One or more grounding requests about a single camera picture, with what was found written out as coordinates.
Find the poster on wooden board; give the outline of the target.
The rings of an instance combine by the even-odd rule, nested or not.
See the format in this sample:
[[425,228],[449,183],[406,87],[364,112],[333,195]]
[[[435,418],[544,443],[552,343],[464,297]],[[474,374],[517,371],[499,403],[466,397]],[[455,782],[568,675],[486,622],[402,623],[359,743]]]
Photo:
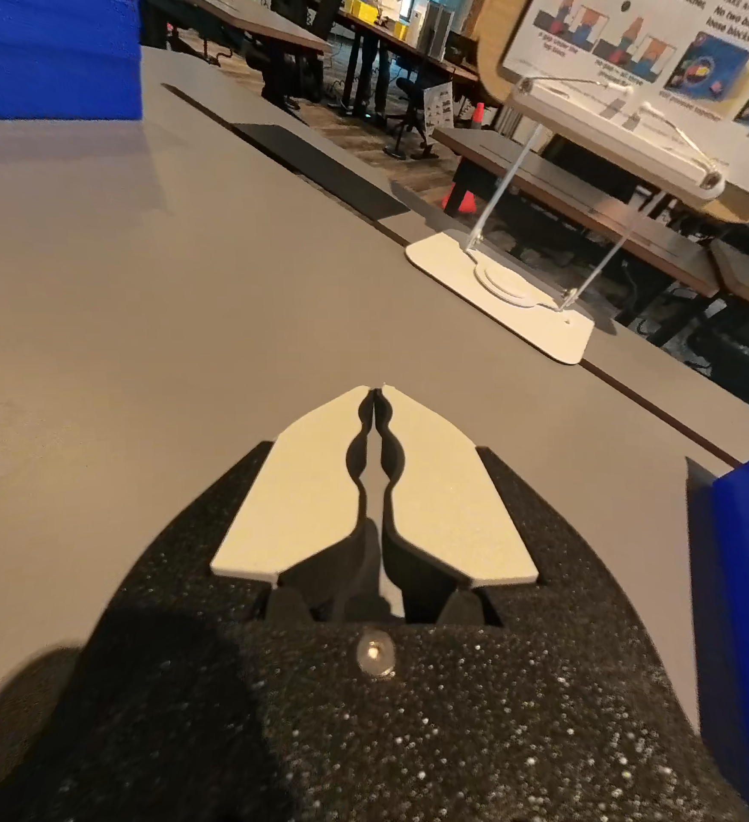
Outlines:
[[[503,57],[522,24],[531,1],[485,1],[476,14],[472,34],[477,43],[476,65],[486,90],[506,104],[519,76],[501,67]],[[749,223],[749,193],[729,184],[727,192],[709,204],[686,201],[687,206],[725,223]]]

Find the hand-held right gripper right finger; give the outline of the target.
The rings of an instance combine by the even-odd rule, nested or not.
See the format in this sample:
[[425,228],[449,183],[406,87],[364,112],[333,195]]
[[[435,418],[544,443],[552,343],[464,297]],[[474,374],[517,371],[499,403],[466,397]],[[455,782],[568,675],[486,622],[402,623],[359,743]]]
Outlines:
[[383,571],[407,622],[446,610],[484,621],[478,590],[527,586],[539,571],[476,444],[391,385],[376,391],[381,438]]

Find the printed instruction sheet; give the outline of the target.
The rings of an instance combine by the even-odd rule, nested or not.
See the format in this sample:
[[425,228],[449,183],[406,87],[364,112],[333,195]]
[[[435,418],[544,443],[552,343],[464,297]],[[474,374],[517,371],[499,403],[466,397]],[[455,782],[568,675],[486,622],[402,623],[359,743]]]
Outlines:
[[596,115],[621,102],[618,127],[642,108],[639,138],[691,154],[684,133],[749,193],[749,2],[529,2],[499,69]]

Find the white document stand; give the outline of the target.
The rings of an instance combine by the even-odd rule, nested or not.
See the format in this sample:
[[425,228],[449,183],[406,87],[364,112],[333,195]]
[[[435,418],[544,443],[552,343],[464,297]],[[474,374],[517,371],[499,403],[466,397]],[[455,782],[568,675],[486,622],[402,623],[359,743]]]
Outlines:
[[636,217],[626,223],[618,241],[585,281],[565,293],[540,282],[524,265],[507,266],[498,256],[482,251],[483,227],[544,128],[589,142],[611,162],[632,165],[636,174],[660,187],[651,201],[654,206],[666,193],[694,203],[717,199],[726,184],[717,161],[647,101],[625,118],[622,110],[633,106],[633,92],[632,86],[617,81],[521,77],[510,100],[527,104],[527,116],[537,123],[522,153],[505,172],[468,235],[438,232],[414,242],[405,252],[408,261],[556,362],[579,364],[595,323],[576,304],[631,238]]

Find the white printed sign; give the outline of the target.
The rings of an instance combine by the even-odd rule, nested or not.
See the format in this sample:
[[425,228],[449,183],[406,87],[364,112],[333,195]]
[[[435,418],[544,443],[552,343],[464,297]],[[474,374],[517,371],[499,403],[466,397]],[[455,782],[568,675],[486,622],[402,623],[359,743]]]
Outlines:
[[451,81],[422,90],[425,138],[434,142],[434,130],[454,127],[454,100]]

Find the black table strip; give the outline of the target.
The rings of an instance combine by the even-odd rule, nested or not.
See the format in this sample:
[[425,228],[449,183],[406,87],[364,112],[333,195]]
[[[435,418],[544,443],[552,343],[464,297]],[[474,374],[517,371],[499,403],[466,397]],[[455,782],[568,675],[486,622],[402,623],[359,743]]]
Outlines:
[[410,212],[400,200],[360,177],[294,132],[273,124],[229,122],[181,89],[170,84],[163,86],[268,159],[314,183],[367,220],[379,222]]

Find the black office chair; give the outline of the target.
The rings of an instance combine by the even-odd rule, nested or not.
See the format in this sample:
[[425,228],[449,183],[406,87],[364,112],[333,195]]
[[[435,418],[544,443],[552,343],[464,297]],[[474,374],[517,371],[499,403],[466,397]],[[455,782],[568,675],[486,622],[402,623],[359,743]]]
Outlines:
[[424,93],[425,89],[421,88],[421,84],[416,80],[411,80],[408,77],[398,77],[396,86],[407,99],[406,111],[401,115],[390,115],[384,119],[396,119],[398,125],[396,127],[396,137],[393,145],[383,147],[383,152],[394,159],[406,160],[408,155],[405,150],[401,148],[403,137],[410,131],[416,131],[421,138],[421,151],[410,156],[414,160],[437,160],[439,156],[433,151],[431,141],[428,138],[425,130],[424,117]]

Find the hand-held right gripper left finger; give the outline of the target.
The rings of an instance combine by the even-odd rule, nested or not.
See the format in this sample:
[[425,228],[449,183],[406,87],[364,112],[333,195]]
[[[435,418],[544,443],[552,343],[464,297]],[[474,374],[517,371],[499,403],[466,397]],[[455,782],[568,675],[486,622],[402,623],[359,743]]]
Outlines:
[[266,584],[268,604],[301,602],[351,622],[375,577],[375,528],[362,474],[375,391],[360,385],[275,439],[211,560],[216,577]]

